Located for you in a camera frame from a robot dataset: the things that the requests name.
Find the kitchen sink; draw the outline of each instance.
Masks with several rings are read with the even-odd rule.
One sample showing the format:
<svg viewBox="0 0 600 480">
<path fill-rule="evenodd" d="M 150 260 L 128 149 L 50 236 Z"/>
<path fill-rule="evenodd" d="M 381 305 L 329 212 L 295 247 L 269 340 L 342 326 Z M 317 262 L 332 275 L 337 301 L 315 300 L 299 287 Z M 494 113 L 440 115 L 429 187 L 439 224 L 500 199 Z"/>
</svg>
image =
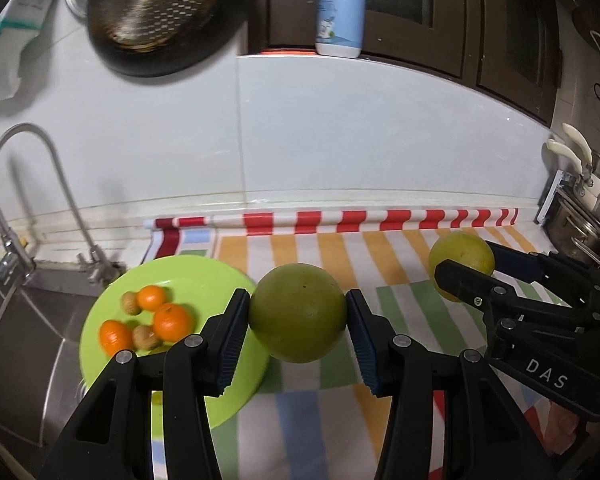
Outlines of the kitchen sink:
<svg viewBox="0 0 600 480">
<path fill-rule="evenodd" d="M 78 343 L 102 290 L 71 269 L 21 281 L 0 284 L 0 452 L 35 478 L 84 396 Z"/>
</svg>

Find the red and white striped fabric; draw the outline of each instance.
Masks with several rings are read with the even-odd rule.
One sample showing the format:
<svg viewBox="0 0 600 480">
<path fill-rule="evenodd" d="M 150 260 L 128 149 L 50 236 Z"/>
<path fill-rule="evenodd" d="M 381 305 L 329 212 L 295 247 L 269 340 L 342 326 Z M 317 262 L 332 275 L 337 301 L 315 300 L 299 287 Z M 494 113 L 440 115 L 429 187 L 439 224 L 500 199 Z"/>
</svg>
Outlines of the red and white striped fabric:
<svg viewBox="0 0 600 480">
<path fill-rule="evenodd" d="M 258 236 L 445 227 L 500 227 L 514 225 L 517 216 L 517 208 L 325 210 L 157 218 L 146 222 L 146 226 L 154 230 L 206 226 L 240 230 L 243 235 Z"/>
</svg>

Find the cabinet door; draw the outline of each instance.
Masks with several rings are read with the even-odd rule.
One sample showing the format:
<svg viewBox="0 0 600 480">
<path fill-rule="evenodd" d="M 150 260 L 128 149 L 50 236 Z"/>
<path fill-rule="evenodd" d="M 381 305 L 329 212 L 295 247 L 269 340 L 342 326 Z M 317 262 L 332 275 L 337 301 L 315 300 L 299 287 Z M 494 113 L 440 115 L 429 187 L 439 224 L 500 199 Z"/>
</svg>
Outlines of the cabinet door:
<svg viewBox="0 0 600 480">
<path fill-rule="evenodd" d="M 362 50 L 460 76 L 465 0 L 366 0 Z"/>
<path fill-rule="evenodd" d="M 362 50 L 460 76 L 464 0 L 366 0 Z M 258 48 L 313 48 L 316 0 L 261 0 L 251 22 L 265 23 Z"/>
<path fill-rule="evenodd" d="M 316 0 L 269 0 L 268 48 L 315 44 Z"/>
<path fill-rule="evenodd" d="M 555 0 L 484 0 L 478 84 L 549 124 L 558 77 Z"/>
</svg>

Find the white bottle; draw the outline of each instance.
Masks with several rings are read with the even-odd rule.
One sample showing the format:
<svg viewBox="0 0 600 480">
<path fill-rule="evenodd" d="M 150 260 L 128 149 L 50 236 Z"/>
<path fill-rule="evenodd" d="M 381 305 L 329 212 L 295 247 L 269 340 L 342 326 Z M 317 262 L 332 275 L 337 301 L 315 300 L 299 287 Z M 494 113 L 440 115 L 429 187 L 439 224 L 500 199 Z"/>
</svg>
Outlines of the white bottle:
<svg viewBox="0 0 600 480">
<path fill-rule="evenodd" d="M 318 54 L 358 57 L 362 50 L 365 0 L 318 0 Z"/>
</svg>

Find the stainless steel faucet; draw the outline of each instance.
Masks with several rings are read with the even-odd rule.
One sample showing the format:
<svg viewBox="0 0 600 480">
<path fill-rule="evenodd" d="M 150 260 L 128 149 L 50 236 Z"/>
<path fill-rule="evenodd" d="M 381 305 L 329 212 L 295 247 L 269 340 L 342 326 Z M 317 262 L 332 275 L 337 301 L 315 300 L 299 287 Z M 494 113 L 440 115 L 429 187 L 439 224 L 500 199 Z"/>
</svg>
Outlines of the stainless steel faucet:
<svg viewBox="0 0 600 480">
<path fill-rule="evenodd" d="M 58 157 L 58 151 L 54 146 L 51 138 L 38 126 L 30 123 L 16 124 L 9 128 L 0 136 L 0 150 L 5 143 L 11 139 L 11 137 L 19 134 L 20 132 L 29 132 L 37 136 L 42 140 L 43 144 L 48 149 L 49 155 L 51 156 L 51 162 L 56 170 L 56 176 L 60 182 L 60 187 L 69 205 L 71 213 L 74 215 L 75 221 L 78 224 L 82 236 L 87 241 L 89 246 L 90 260 L 87 261 L 82 254 L 78 254 L 78 261 L 83 270 L 89 272 L 89 280 L 91 283 L 99 283 L 107 285 L 113 282 L 119 275 L 120 270 L 113 265 L 106 257 L 104 251 L 96 245 L 91 238 L 91 235 L 87 231 L 87 227 L 84 225 L 84 221 L 80 216 L 78 208 L 75 205 L 74 197 L 71 194 L 71 190 L 64 176 L 62 165 Z M 22 267 L 25 278 L 29 278 L 36 269 L 36 264 L 33 258 L 29 256 L 25 248 L 23 247 L 18 235 L 11 229 L 9 223 L 2 210 L 0 209 L 0 238 L 6 251 L 0 261 L 0 280 L 3 283 L 9 281 L 13 271 L 16 269 L 18 264 Z"/>
</svg>

